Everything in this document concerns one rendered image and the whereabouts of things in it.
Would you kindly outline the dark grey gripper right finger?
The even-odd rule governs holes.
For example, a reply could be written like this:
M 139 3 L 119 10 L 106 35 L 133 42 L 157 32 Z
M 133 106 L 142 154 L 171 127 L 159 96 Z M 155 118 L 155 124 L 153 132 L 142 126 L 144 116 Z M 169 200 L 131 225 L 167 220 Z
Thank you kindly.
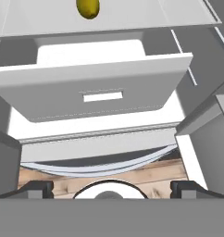
M 224 199 L 224 194 L 208 191 L 195 181 L 172 181 L 170 189 L 171 199 Z

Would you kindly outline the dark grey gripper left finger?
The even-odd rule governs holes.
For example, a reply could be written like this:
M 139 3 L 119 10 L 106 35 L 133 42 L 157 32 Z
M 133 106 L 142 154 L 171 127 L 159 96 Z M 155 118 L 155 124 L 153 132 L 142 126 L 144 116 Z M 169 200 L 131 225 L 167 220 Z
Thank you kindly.
M 52 181 L 29 181 L 16 191 L 0 194 L 0 199 L 53 199 Z

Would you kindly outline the grey fridge door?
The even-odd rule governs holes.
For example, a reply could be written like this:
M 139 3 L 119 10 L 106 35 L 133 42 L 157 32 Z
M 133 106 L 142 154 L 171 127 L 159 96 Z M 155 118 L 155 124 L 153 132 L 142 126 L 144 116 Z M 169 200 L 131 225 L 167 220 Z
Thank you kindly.
M 0 194 L 15 191 L 19 180 L 21 144 L 7 134 L 10 105 L 0 96 Z
M 224 82 L 177 127 L 189 181 L 224 194 Z

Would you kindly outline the white fridge drawer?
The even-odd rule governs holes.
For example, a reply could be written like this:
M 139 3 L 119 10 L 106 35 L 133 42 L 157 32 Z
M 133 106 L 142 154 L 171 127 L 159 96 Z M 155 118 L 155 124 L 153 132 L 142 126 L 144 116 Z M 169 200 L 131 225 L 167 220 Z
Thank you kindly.
M 31 122 L 158 110 L 180 83 L 193 55 L 77 66 L 0 67 L 0 96 Z

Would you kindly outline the grey fridge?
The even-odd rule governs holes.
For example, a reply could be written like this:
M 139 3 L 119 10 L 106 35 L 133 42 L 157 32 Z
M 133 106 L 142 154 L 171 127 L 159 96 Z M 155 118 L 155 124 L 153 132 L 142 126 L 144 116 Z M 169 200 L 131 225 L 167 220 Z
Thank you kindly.
M 221 23 L 224 22 L 224 0 L 208 0 Z M 111 44 L 122 42 L 127 44 L 136 40 L 143 45 L 144 54 L 127 59 L 110 58 L 103 63 L 138 60 L 145 56 L 166 55 L 177 53 L 191 53 L 193 59 L 189 68 L 192 70 L 210 69 L 210 62 L 222 49 L 211 33 L 216 25 L 182 26 L 175 28 L 153 28 L 124 31 L 88 31 L 65 34 L 27 35 L 14 37 L 0 37 L 0 67 L 38 65 L 41 67 L 59 67 L 64 65 L 41 65 L 37 62 L 41 49 L 53 48 L 56 45 L 75 46 L 87 43 Z M 113 130 L 130 127 L 145 122 L 158 110 L 132 112 L 125 114 L 104 115 L 88 118 L 71 118 L 45 122 L 31 122 L 21 115 L 17 109 L 10 106 L 10 116 L 7 133 L 20 140 L 38 139 L 58 134 L 70 134 L 75 131 Z

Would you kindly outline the clear glass fridge shelf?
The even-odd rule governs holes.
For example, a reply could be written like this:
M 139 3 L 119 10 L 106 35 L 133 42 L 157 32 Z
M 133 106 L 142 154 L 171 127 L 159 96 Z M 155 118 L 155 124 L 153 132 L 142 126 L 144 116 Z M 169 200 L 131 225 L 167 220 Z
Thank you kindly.
M 99 0 L 85 19 L 76 0 L 0 0 L 0 37 L 218 25 L 208 0 Z

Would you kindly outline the yellow lemon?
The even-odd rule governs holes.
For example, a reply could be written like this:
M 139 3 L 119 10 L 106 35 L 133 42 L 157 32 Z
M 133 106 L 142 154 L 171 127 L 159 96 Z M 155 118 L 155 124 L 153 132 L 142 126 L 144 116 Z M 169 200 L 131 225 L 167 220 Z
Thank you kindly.
M 86 19 L 94 19 L 100 10 L 99 0 L 76 0 L 79 13 Z

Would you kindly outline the grey freezer drawer front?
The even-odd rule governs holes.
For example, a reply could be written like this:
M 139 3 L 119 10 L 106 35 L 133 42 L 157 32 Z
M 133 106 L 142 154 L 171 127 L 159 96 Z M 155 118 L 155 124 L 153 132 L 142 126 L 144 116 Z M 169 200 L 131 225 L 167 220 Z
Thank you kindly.
M 21 161 L 48 162 L 108 156 L 176 143 L 177 123 L 91 131 L 21 140 Z

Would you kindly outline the white round black-rimmed disc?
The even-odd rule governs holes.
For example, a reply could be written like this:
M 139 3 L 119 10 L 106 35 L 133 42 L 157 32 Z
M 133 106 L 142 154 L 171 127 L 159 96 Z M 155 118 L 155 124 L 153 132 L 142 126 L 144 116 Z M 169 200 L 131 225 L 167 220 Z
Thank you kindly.
M 100 180 L 77 191 L 74 199 L 147 199 L 137 186 L 121 180 Z

